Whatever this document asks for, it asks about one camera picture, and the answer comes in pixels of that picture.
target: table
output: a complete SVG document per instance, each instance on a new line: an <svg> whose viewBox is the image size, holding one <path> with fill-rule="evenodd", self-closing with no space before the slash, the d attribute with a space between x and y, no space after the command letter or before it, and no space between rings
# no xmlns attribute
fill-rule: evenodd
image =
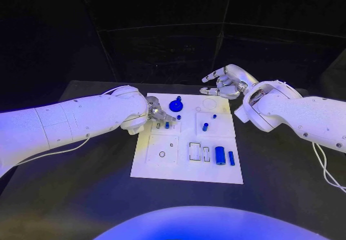
<svg viewBox="0 0 346 240"><path fill-rule="evenodd" d="M73 81L61 101L124 84ZM199 94L202 87L132 85L143 95ZM231 112L241 102L230 101ZM244 185L130 177L139 136L120 128L78 150L21 165L0 196L0 239L93 239L130 218L178 206L247 210L344 239L346 195L325 181L312 143L286 125L267 133L234 117L234 127ZM346 156L325 152L329 171L346 185Z"/></svg>

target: white board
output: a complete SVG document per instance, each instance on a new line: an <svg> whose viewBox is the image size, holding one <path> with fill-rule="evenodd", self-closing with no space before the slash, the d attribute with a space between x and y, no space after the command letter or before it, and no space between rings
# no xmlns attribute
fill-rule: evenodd
<svg viewBox="0 0 346 240"><path fill-rule="evenodd" d="M149 93L147 96L158 97L166 113L182 118L171 122L169 129L165 122L146 123L139 133L130 176L244 184L230 101L207 95ZM172 112L169 104L178 96L184 109ZM209 124L207 131L202 130L205 123ZM220 146L225 148L225 165L217 164L215 147ZM231 166L230 151L235 166Z"/></svg>

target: robotic hand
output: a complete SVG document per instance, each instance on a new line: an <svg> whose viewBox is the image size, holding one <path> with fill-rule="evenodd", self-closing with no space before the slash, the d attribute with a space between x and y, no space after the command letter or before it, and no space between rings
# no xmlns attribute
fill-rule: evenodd
<svg viewBox="0 0 346 240"><path fill-rule="evenodd" d="M266 132L282 123L306 140L346 153L346 102L318 96L303 97L282 81L259 82L237 65L230 64L204 79L218 78L217 88L201 89L202 94L237 99L244 93L243 105L234 114L251 121Z"/></svg>
<svg viewBox="0 0 346 240"><path fill-rule="evenodd" d="M149 120L173 122L159 99L120 86L101 95L0 114L0 177L26 158L119 127L130 135Z"/></svg>

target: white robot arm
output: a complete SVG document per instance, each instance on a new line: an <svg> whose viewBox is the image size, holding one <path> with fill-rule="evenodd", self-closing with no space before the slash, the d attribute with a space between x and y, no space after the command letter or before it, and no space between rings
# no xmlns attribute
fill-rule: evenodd
<svg viewBox="0 0 346 240"><path fill-rule="evenodd" d="M282 81L263 81L237 65L230 64L204 79L218 78L217 88L204 87L201 93L235 99L244 93L235 115L251 121L266 132L282 123L306 140L346 153L346 102L318 96L303 97Z"/></svg>
<svg viewBox="0 0 346 240"><path fill-rule="evenodd" d="M156 97L122 86L101 95L0 114L0 177L22 160L119 127L132 135L149 120L176 121Z"/></svg>

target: small blue part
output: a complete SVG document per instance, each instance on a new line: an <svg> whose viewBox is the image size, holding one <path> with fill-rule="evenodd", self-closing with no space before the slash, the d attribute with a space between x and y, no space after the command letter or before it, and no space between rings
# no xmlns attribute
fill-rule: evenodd
<svg viewBox="0 0 346 240"><path fill-rule="evenodd" d="M222 146L218 146L215 148L215 158L217 158L217 164L218 165L225 165L227 164L225 148Z"/></svg>
<svg viewBox="0 0 346 240"><path fill-rule="evenodd" d="M234 152L230 151L228 152L228 155L230 155L230 161L231 161L231 166L234 166L237 163L235 163L235 158L234 158Z"/></svg>
<svg viewBox="0 0 346 240"><path fill-rule="evenodd" d="M171 102L169 109L172 112L181 112L184 109L182 97L178 96L176 100Z"/></svg>
<svg viewBox="0 0 346 240"><path fill-rule="evenodd" d="M205 123L205 124L204 124L204 129L202 129L205 132L208 131L208 126L209 126L209 124Z"/></svg>

